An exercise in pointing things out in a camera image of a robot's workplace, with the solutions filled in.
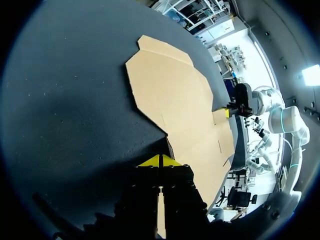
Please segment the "flat cardboard box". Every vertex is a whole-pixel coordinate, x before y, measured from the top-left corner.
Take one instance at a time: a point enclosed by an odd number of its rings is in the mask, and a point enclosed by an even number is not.
[[[225,110],[212,112],[208,81],[187,53],[145,35],[138,45],[126,63],[136,105],[167,133],[175,160],[191,166],[195,186],[210,205],[234,154]]]

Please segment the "dark gray table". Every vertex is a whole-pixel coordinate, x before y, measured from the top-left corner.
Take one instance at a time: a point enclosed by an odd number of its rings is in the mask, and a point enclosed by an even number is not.
[[[48,233],[55,229],[32,193],[78,227],[93,223],[95,212],[113,214],[128,167],[168,151],[165,134],[136,108],[124,66],[142,35],[188,53],[209,81],[213,109],[228,103],[206,48],[133,0],[44,1],[12,48],[2,79],[1,147],[17,196]]]

